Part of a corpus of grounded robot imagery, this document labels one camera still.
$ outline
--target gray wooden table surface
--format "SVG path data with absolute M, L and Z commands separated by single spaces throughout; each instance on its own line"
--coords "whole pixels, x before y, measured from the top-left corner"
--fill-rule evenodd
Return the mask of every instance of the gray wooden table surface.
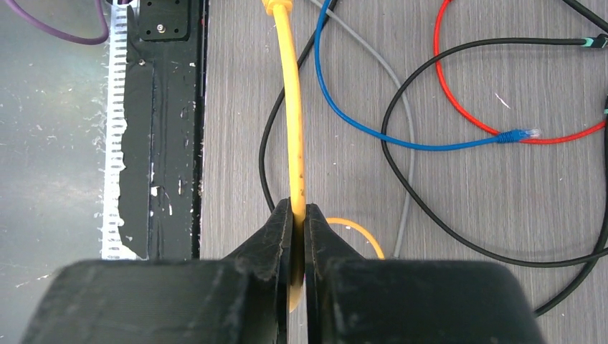
M 442 0 L 340 1 L 336 12 L 377 48 L 405 80 L 432 56 L 434 20 Z M 608 3 L 582 1 L 604 18 Z M 268 216 L 257 175 L 257 147 L 282 87 L 272 18 L 259 1 L 212 1 L 206 99 L 203 257 L 221 257 Z M 314 30 L 318 9 L 296 1 L 298 52 Z M 442 48 L 491 37 L 576 38 L 599 30 L 558 0 L 455 1 L 446 14 Z M 379 129 L 395 88 L 388 75 L 335 23 L 323 33 L 322 59 L 336 102 Z M 447 59 L 454 94 L 499 130 L 540 128 L 545 137 L 583 130 L 602 119 L 607 52 L 576 47 L 486 47 Z M 343 123 L 320 93 L 313 61 L 301 72 L 309 202 L 326 216 L 367 227 L 392 254 L 405 190 L 389 170 L 380 142 Z M 417 141 L 456 143 L 487 135 L 462 119 L 425 72 L 407 90 Z M 407 137 L 402 105 L 389 133 Z M 391 147 L 405 170 L 407 149 Z M 602 221 L 602 134 L 553 146 L 491 145 L 451 153 L 418 153 L 414 186 L 463 236 L 521 259 L 566 259 L 592 250 Z M 270 136 L 268 177 L 275 199 L 288 196 L 285 119 Z M 404 259 L 483 259 L 458 244 L 413 205 Z M 356 232 L 335 230 L 367 257 Z M 510 267 L 530 303 L 558 292 L 579 267 Z M 538 323 L 549 343 L 605 343 L 608 265 Z M 301 307 L 292 318 L 294 343 L 305 340 Z

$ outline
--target blue cable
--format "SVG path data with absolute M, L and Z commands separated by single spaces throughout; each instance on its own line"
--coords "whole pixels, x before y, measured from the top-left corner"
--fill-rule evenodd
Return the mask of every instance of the blue cable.
M 329 94 L 329 91 L 327 90 L 327 85 L 325 84 L 325 80 L 323 79 L 323 71 L 321 69 L 321 60 L 320 60 L 321 32 L 323 31 L 323 19 L 326 16 L 327 8 L 328 8 L 330 2 L 331 2 L 331 0 L 325 0 L 323 2 L 323 7 L 321 8 L 321 12 L 319 14 L 319 20 L 317 21 L 317 29 L 315 31 L 315 70 L 317 72 L 317 80 L 319 81 L 319 86 L 321 88 L 321 91 L 323 92 L 323 96 L 327 100 L 327 103 L 329 104 L 331 109 L 338 116 L 340 116 L 340 118 L 345 120 L 348 124 L 359 129 L 360 131 L 363 131 L 364 133 L 372 135 L 381 140 L 385 140 L 386 142 L 393 143 L 395 145 L 400 145 L 402 147 L 411 148 L 411 149 L 415 149 L 418 151 L 435 151 L 435 152 L 442 152 L 442 151 L 448 151 L 448 150 L 456 151 L 459 149 L 477 147 L 479 145 L 487 145 L 490 143 L 516 143 L 521 140 L 525 140 L 526 138 L 530 138 L 530 137 L 538 135 L 537 130 L 511 130 L 511 131 L 507 131 L 504 133 L 500 133 L 491 138 L 485 138 L 483 140 L 477 140 L 477 141 L 471 141 L 471 142 L 465 142 L 465 143 L 456 143 L 453 145 L 419 145 L 416 143 L 398 140 L 391 136 L 384 135 L 384 134 L 379 133 L 371 128 L 368 128 L 365 125 L 362 125 L 359 122 L 355 121 L 354 119 L 350 118 L 349 116 L 347 116 L 347 114 L 345 114 L 344 112 L 342 112 L 342 110 L 340 110 L 340 108 L 337 106 L 337 104 L 331 98 L 331 95 Z

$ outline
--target gray floor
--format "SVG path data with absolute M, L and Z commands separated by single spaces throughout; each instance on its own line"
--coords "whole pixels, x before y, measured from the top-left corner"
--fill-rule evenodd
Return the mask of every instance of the gray floor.
M 99 35 L 90 1 L 19 3 Z M 0 343 L 17 343 L 57 269 L 100 257 L 108 57 L 40 32 L 3 1 L 0 47 Z
M 608 3 L 582 1 L 603 17 Z M 381 51 L 404 80 L 432 55 L 434 19 L 442 0 L 343 0 L 337 13 Z M 557 0 L 455 1 L 444 24 L 443 48 L 507 36 L 586 37 L 599 30 Z M 318 10 L 297 1 L 292 15 L 301 49 Z M 210 8 L 206 103 L 202 255 L 221 257 L 268 215 L 257 177 L 257 146 L 282 85 L 272 19 L 258 1 L 213 1 Z M 388 76 L 335 24 L 323 34 L 328 86 L 341 107 L 379 128 L 394 94 Z M 540 128 L 545 137 L 572 133 L 602 119 L 607 91 L 606 52 L 573 47 L 488 47 L 445 62 L 462 104 L 500 130 Z M 326 216 L 370 229 L 387 254 L 393 250 L 404 190 L 384 161 L 377 140 L 342 123 L 322 98 L 309 61 L 301 73 L 306 118 L 309 201 Z M 407 92 L 419 142 L 455 143 L 487 137 L 443 97 L 433 71 Z M 508 105 L 505 106 L 498 97 Z M 390 133 L 407 138 L 403 109 Z M 268 173 L 276 199 L 288 196 L 285 121 L 270 137 Z M 391 147 L 402 168 L 409 151 Z M 602 220 L 602 134 L 540 147 L 487 146 L 453 153 L 420 153 L 415 187 L 440 216 L 467 238 L 521 259 L 565 259 L 589 253 Z M 358 234 L 336 227 L 367 257 Z M 481 259 L 413 206 L 403 244 L 406 259 Z M 576 268 L 513 268 L 530 302 L 546 301 Z M 608 265 L 603 262 L 566 302 L 538 322 L 549 343 L 603 343 L 608 320 Z M 305 337 L 299 310 L 292 320 Z

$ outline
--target gray cable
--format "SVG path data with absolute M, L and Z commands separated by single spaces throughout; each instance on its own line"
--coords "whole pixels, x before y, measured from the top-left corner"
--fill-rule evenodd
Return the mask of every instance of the gray cable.
M 316 0 L 309 0 L 309 1 L 312 2 L 313 4 L 315 4 L 319 9 L 322 7 L 322 4 L 320 4 Z M 380 65 L 384 68 L 384 70 L 386 70 L 386 73 L 389 74 L 389 76 L 393 80 L 397 89 L 399 89 L 401 87 L 402 83 L 399 81 L 399 78 L 397 77 L 395 71 L 393 71 L 393 69 L 391 68 L 389 63 L 386 62 L 386 60 L 382 56 L 380 56 L 380 54 L 373 47 L 371 47 L 371 45 L 369 45 L 368 42 L 365 41 L 365 39 L 363 39 L 361 36 L 359 36 L 355 32 L 355 30 L 353 30 L 349 25 L 347 25 L 335 13 L 328 10 L 327 15 L 330 18 L 332 18 L 333 20 L 335 20 L 338 24 L 340 24 L 340 26 L 343 29 L 345 29 L 346 32 L 348 32 L 348 34 L 350 34 L 372 56 L 374 56 L 374 58 L 378 61 L 378 63 L 380 63 Z M 409 101 L 407 100 L 405 93 L 401 96 L 401 99 L 403 100 L 403 105 L 405 106 L 405 118 L 407 120 L 407 129 L 409 131 L 409 140 L 411 142 L 416 142 L 416 140 L 414 139 L 414 124 L 412 122 L 412 109 L 409 106 Z M 414 150 L 410 150 L 410 151 L 411 151 L 411 155 L 409 157 L 409 170 L 407 172 L 407 179 L 409 181 L 411 181 L 414 178 L 414 156 L 415 156 L 415 151 Z M 397 241 L 395 243 L 395 250 L 393 252 L 394 258 L 399 258 L 399 253 L 401 253 L 401 246 L 403 243 L 403 234 L 405 232 L 405 227 L 407 225 L 407 215 L 409 213 L 409 204 L 411 203 L 411 201 L 412 201 L 412 197 L 409 195 L 409 193 L 405 193 L 405 202 L 403 204 L 403 210 L 401 213 L 401 221 L 399 222 L 399 232 L 397 234 Z

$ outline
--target yellow cable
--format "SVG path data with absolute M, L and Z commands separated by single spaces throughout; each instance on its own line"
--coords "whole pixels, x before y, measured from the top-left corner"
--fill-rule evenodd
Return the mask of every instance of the yellow cable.
M 289 22 L 291 0 L 262 0 L 266 13 L 275 18 L 279 50 L 285 83 L 285 109 L 287 113 L 287 139 L 289 185 L 293 212 L 293 264 L 291 266 L 290 311 L 300 302 L 304 280 L 304 218 L 306 217 L 306 183 L 304 179 L 304 130 L 302 95 L 298 59 Z
M 371 233 L 368 232 L 367 229 L 363 228 L 361 225 L 347 219 L 340 219 L 339 217 L 328 217 L 326 221 L 328 224 L 341 224 L 343 226 L 349 226 L 351 228 L 354 228 L 356 231 L 363 234 L 365 239 L 369 241 L 369 243 L 376 251 L 376 255 L 378 256 L 378 258 L 384 259 L 384 252 L 382 251 L 380 244 L 378 244 L 378 242 L 376 241 L 376 238 L 374 238 L 374 236 L 371 235 Z

